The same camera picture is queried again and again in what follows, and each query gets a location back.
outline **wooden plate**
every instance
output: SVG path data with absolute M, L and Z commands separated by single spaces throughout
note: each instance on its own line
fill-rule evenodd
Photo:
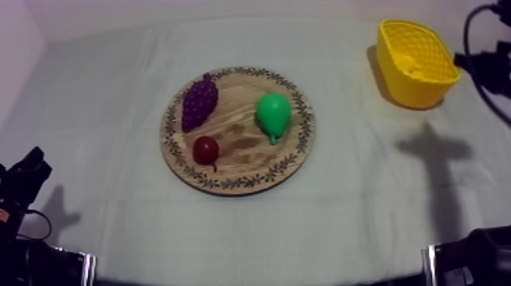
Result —
M 183 96 L 193 82 L 172 99 L 163 115 L 160 143 L 163 157 L 181 180 L 214 195 L 250 195 L 269 189 L 291 176 L 313 146 L 316 122 L 313 110 L 297 86 L 263 68 L 231 67 L 209 72 L 217 85 L 218 105 L 201 127 L 181 130 Z M 256 104 L 268 93 L 279 93 L 291 103 L 292 117 L 276 145 L 255 122 Z M 192 146 L 210 136 L 220 146 L 217 172 L 194 162 Z

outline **wall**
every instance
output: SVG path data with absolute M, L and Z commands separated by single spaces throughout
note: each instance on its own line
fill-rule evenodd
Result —
M 496 0 L 28 0 L 50 40 L 165 21 L 269 15 L 356 17 L 380 21 L 399 17 L 433 28 L 462 31 L 468 11 Z
M 0 1 L 0 130 L 45 48 L 25 2 Z

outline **green pear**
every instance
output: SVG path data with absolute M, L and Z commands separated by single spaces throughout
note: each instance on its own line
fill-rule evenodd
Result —
M 257 103 L 255 112 L 264 131 L 275 145 L 276 138 L 281 137 L 291 118 L 291 105 L 282 94 L 266 94 Z

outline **purple grapes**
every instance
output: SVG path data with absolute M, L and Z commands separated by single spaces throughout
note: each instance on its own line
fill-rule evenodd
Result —
M 218 89 L 210 74 L 204 74 L 186 92 L 182 102 L 182 131 L 188 133 L 204 124 L 218 103 Z

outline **white cloth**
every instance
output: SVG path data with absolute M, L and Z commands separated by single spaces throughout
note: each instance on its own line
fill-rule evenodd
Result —
M 54 171 L 33 207 L 56 225 L 52 243 L 99 256 L 103 278 L 285 286 L 414 274 L 420 248 L 509 223 L 511 132 L 467 75 L 433 110 L 384 100 L 368 60 L 376 29 L 333 17 L 248 17 L 52 44 L 2 133 L 0 162 L 10 166 L 34 145 L 45 151 Z M 444 40 L 459 49 L 456 36 Z M 171 173 L 158 130 L 185 83 L 234 65 L 295 83 L 317 132 L 288 181 L 226 199 Z M 426 159 L 403 143 L 421 134 L 429 139 L 415 152 Z M 450 176 L 438 172 L 445 166 Z M 27 220 L 27 231 L 37 228 Z

